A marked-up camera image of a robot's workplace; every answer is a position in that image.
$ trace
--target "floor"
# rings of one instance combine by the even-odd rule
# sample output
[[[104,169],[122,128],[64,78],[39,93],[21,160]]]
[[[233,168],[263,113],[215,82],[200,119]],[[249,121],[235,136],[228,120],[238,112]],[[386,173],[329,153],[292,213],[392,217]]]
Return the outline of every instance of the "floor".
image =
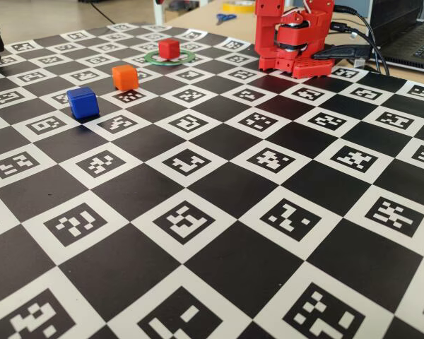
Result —
[[[96,6],[116,23],[154,20],[152,0],[106,0]],[[5,44],[108,24],[90,4],[77,0],[0,0]]]

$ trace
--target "black cable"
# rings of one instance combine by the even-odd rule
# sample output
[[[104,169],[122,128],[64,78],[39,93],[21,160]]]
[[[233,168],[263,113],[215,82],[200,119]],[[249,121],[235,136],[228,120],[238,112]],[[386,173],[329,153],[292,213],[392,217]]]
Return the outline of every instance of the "black cable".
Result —
[[[92,2],[90,2],[90,4],[91,4],[92,7],[95,8],[96,11],[98,11],[100,14],[102,14],[102,16],[104,18],[106,18],[109,22],[111,22],[114,25],[114,22],[113,22],[112,19],[110,19],[108,16],[106,16],[104,13],[102,13],[102,11],[99,8],[97,8]]]

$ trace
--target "table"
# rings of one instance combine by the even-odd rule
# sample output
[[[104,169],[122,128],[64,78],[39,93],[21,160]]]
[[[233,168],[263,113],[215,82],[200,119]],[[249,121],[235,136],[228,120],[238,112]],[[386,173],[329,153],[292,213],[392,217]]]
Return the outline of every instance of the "table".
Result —
[[[167,22],[167,25],[172,25],[175,27],[182,28],[196,28],[197,30],[205,30],[206,32],[211,32],[219,35],[225,35],[230,37],[236,37],[237,39],[249,41],[254,43],[254,36],[256,30],[256,16],[253,13],[243,13],[238,14],[236,20],[231,20],[222,25],[216,25],[216,14],[222,13],[222,3],[225,0],[214,0],[208,5],[201,8],[197,8],[194,11],[188,12],[179,18],[170,20]],[[334,20],[339,19],[349,19],[354,21],[359,21],[355,16],[335,13],[333,15]],[[365,31],[365,26],[359,26],[355,23],[349,21],[344,21],[349,26],[358,28],[359,30]],[[326,39],[327,44],[358,44],[365,43],[361,38],[355,40],[349,38],[348,35],[330,35]],[[350,66],[347,61],[342,61],[340,63],[342,66]],[[418,81],[419,83],[424,83],[424,73],[418,71],[412,71],[408,69],[403,69],[401,67],[390,66],[389,71],[392,76],[397,78]]]
[[[148,64],[172,36],[195,60]],[[7,50],[0,338],[424,338],[424,85],[159,25]]]

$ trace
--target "laptop screen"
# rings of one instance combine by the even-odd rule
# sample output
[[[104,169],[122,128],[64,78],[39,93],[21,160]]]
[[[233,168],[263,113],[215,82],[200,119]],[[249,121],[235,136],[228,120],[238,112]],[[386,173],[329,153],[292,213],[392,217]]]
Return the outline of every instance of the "laptop screen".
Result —
[[[377,44],[399,38],[399,33],[416,24],[423,0],[373,0],[370,25]]]

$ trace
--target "green circle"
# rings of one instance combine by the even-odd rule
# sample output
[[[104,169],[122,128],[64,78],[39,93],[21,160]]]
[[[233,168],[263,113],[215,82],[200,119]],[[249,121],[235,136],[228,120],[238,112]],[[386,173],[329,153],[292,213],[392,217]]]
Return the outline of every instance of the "green circle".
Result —
[[[191,53],[189,51],[181,50],[180,54],[186,54],[187,58],[183,59],[183,60],[179,60],[179,61],[170,61],[170,60],[157,61],[157,60],[154,60],[153,57],[155,55],[158,55],[158,51],[154,51],[154,52],[147,53],[147,55],[144,56],[144,59],[147,62],[149,62],[150,64],[157,65],[157,66],[178,66],[178,65],[185,64],[185,63],[190,62],[190,61],[195,59],[195,54]]]

